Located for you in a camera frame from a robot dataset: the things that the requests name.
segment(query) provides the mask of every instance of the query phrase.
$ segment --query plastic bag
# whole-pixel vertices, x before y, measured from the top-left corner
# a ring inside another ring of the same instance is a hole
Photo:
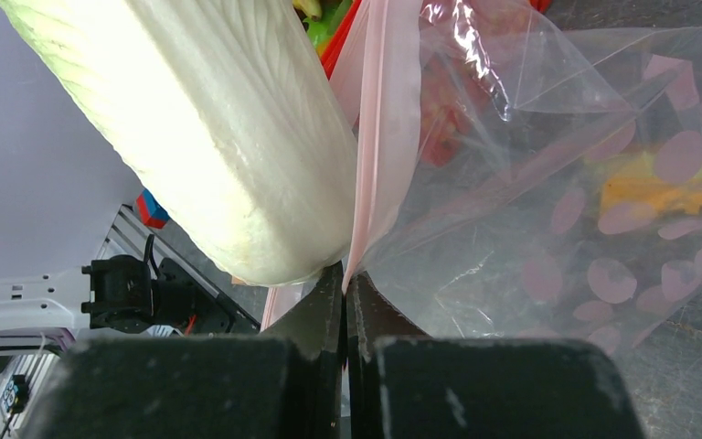
[[[702,287],[702,29],[363,2],[330,83],[359,123],[346,281],[432,335],[613,353]]]

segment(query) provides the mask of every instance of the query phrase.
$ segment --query metal frame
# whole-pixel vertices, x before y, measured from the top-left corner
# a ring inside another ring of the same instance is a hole
[[[106,259],[116,254],[142,257],[146,238],[152,232],[123,206],[117,213],[96,259]],[[171,258],[185,269],[212,295],[219,289],[188,264],[176,251],[159,237],[154,240],[154,257],[157,263]],[[76,338],[95,338],[97,334],[112,334],[107,329],[89,330],[90,316],[81,313],[81,304],[94,300],[90,292],[90,277],[81,273],[80,267],[62,273],[42,273],[35,276],[0,279],[0,347],[25,347],[0,351],[0,355],[16,356],[12,364],[0,375],[0,398],[6,382],[14,374],[26,374],[31,389],[31,400],[42,392],[59,357],[40,352],[42,340],[59,340],[62,347]],[[168,337],[175,331],[171,327],[150,327],[151,337]],[[33,404],[13,417],[10,431],[19,437],[19,430],[30,415]],[[0,408],[0,434],[9,416]]]

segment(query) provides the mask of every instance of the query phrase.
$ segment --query black cable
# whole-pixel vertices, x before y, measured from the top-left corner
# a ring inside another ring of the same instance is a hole
[[[157,268],[157,262],[154,261],[154,233],[146,237],[146,245],[144,246],[144,263],[152,264],[154,275],[160,277],[160,269]]]
[[[2,430],[0,434],[0,439],[4,439],[4,436],[6,436],[6,432],[11,432],[9,430],[9,424],[12,423],[13,419],[15,419],[15,413],[10,414],[9,418],[6,419],[6,423],[4,424],[4,430]]]

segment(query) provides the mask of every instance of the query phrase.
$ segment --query wire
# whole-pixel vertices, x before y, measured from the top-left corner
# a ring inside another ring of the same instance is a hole
[[[41,355],[41,351],[44,350],[44,346],[47,345],[47,337],[44,335],[43,332],[39,333],[41,335],[41,343],[38,345],[38,355]]]
[[[152,264],[154,275],[160,277],[160,269],[157,268],[157,262],[154,261],[154,233],[150,233],[146,237],[146,245],[144,245],[144,263]]]
[[[9,424],[12,423],[13,419],[15,419],[14,413],[10,414],[9,418],[6,420],[6,423],[4,424],[4,430],[2,430],[0,434],[0,439],[4,439],[4,436],[6,436],[6,432],[9,432],[10,436],[12,435],[12,430],[9,429]]]
[[[192,327],[195,325],[195,321],[197,320],[197,316],[192,315],[189,317],[189,323],[186,325],[186,329],[184,330],[184,335],[188,336],[189,332],[192,330]]]

